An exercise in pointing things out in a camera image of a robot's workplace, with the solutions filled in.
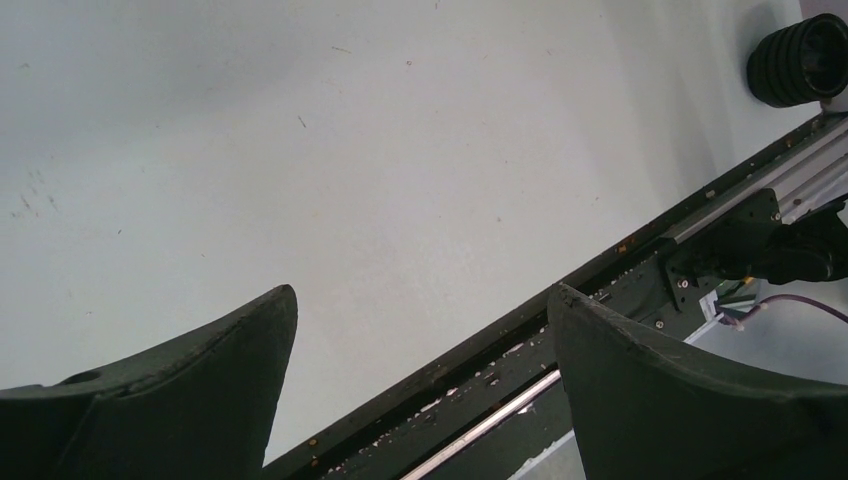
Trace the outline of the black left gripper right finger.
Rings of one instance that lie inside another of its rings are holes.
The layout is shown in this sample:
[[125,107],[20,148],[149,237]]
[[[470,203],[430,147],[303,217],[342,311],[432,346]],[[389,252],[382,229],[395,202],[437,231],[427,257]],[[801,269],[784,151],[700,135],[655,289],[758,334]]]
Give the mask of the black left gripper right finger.
[[547,317],[590,479],[843,479],[847,389],[676,340],[562,286]]

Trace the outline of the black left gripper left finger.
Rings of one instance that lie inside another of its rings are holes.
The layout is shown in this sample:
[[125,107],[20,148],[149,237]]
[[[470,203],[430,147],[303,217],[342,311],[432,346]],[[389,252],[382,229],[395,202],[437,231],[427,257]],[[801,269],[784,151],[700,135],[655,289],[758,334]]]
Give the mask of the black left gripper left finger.
[[3,390],[2,477],[259,478],[297,321],[281,285],[138,354]]

